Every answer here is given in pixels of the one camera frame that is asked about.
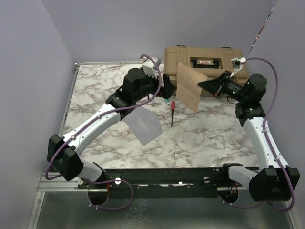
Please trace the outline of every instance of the metal frame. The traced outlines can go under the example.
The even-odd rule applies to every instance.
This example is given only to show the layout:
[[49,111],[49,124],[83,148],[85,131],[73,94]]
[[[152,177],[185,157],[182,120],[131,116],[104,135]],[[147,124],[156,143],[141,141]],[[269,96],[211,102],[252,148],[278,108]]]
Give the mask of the metal frame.
[[[60,127],[60,131],[59,134],[62,135],[63,130],[64,130],[64,126],[66,123],[66,118],[68,115],[68,110],[70,107],[70,103],[72,100],[72,96],[73,96],[73,90],[76,84],[76,80],[77,80],[77,76],[78,76],[78,72],[79,72],[79,67],[80,65],[94,65],[94,64],[140,64],[141,62],[92,62],[92,63],[76,63],[75,64],[75,73],[74,73],[74,77],[73,77],[73,83],[70,89],[70,93],[69,93],[69,98],[67,100],[67,104],[66,104],[66,108],[65,108],[65,113],[64,113],[64,117],[61,123],[61,127]],[[58,173],[50,173],[51,176],[53,175],[58,175]],[[39,182],[39,186],[37,189],[37,195],[35,198],[35,203],[33,206],[33,210],[32,210],[32,214],[30,217],[30,221],[28,224],[28,229],[35,229],[37,228],[38,225],[38,221],[39,221],[39,216],[40,216],[40,212],[43,206],[43,200],[45,197],[45,193],[46,192],[106,192],[106,189],[91,189],[90,187],[87,187],[86,189],[78,189],[78,179],[75,178],[71,181],[66,181],[64,180],[62,177],[56,179],[56,180],[46,180],[44,177],[44,173],[41,174],[41,178],[40,178],[40,182]],[[219,187],[217,190],[218,191],[222,191],[222,190],[228,190],[229,187]],[[298,216],[298,213],[296,211],[296,209],[293,209],[291,211],[288,212],[291,224],[293,226],[293,228],[295,229],[299,229],[300,228],[300,218]]]

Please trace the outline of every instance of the screwdriver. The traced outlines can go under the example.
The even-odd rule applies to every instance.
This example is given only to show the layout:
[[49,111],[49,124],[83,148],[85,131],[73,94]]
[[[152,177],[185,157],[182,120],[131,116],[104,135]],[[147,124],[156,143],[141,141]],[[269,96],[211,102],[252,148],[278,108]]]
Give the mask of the screwdriver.
[[173,112],[175,111],[175,101],[172,101],[171,109],[172,109],[172,124],[171,124],[171,127],[172,127],[173,126]]

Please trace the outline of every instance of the marble table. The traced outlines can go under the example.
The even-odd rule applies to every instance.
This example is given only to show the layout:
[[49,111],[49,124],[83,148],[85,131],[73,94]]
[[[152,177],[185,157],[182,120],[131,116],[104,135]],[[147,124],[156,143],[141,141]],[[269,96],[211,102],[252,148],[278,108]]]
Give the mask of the marble table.
[[[139,62],[81,65],[64,132],[78,127],[122,85],[129,69]],[[157,113],[163,133],[145,146],[125,122],[119,122],[96,138],[81,158],[103,168],[221,167],[223,163],[257,166],[252,143],[236,119],[235,106],[226,99],[202,97],[194,113],[175,97],[171,128],[170,107],[156,98],[144,107]]]

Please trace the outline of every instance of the gray floor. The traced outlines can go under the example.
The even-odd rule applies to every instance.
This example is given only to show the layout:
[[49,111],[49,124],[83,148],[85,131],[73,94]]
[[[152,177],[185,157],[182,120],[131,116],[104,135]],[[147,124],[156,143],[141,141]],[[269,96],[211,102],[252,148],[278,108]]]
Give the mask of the gray floor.
[[[248,192],[238,204],[251,206]],[[112,200],[111,205],[124,204]],[[219,199],[135,199],[121,211],[89,207],[86,192],[46,193],[39,229],[292,229],[287,213],[264,206],[252,210],[225,206]]]

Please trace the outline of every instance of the black wire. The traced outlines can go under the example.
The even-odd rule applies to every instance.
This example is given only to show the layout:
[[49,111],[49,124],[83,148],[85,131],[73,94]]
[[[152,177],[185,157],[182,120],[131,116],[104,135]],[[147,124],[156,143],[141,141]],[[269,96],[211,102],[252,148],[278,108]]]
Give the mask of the black wire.
[[227,101],[230,103],[230,104],[233,104],[233,105],[236,105],[235,103],[232,103],[229,101],[229,97],[227,96]]

